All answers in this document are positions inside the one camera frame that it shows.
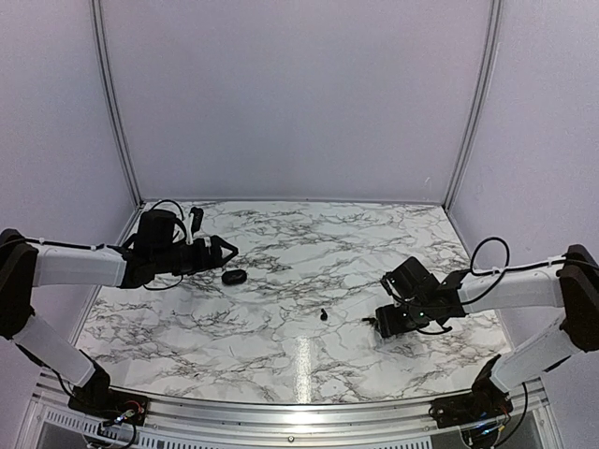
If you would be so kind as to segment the black earbud charging case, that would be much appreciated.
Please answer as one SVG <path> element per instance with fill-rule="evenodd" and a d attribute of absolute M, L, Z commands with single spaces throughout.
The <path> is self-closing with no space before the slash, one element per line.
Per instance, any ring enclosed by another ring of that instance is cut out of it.
<path fill-rule="evenodd" d="M 244 269 L 232 269 L 225 271 L 221 276 L 224 285 L 239 285 L 247 281 L 248 274 Z"/>

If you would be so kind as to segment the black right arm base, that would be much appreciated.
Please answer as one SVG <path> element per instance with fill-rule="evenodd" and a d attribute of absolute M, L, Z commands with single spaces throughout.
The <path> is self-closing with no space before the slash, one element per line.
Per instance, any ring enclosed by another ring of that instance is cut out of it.
<path fill-rule="evenodd" d="M 514 407 L 509 394 L 503 392 L 490 379 L 491 370 L 499 360 L 494 356 L 477 374 L 467 393 L 434 399 L 429 416 L 437 427 L 447 428 L 484 421 L 510 414 Z"/>

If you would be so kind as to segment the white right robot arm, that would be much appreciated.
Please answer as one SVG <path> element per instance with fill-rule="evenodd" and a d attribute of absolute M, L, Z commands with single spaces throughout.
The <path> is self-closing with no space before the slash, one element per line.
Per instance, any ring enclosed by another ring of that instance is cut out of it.
<path fill-rule="evenodd" d="M 415 257 L 386 273 L 389 305 L 374 313 L 382 338 L 425 332 L 431 323 L 447 332 L 451 319 L 489 310 L 554 308 L 561 313 L 544 330 L 506 355 L 489 361 L 471 387 L 463 410 L 482 419 L 501 397 L 557 368 L 578 353 L 598 349 L 598 263 L 581 244 L 529 265 L 450 272 L 438 280 Z"/>

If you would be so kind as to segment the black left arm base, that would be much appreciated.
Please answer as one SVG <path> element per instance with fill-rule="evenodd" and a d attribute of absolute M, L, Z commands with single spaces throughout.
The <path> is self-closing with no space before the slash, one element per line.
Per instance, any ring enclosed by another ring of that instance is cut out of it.
<path fill-rule="evenodd" d="M 67 403 L 71 410 L 136 426 L 144 424 L 148 404 L 145 396 L 113 389 L 109 375 L 102 369 L 96 369 L 84 386 L 74 386 Z"/>

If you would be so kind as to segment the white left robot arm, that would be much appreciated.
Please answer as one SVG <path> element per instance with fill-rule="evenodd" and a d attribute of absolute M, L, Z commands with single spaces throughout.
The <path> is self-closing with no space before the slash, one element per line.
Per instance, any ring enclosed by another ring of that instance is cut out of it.
<path fill-rule="evenodd" d="M 178 280 L 222 268 L 238 248 L 218 235 L 201 237 L 204 210 L 142 212 L 135 231 L 121 244 L 76 244 L 1 232 L 1 337 L 33 362 L 72 386 L 72 395 L 99 416 L 117 410 L 110 375 L 77 349 L 36 311 L 35 292 L 44 288 L 147 288 L 160 275 Z"/>

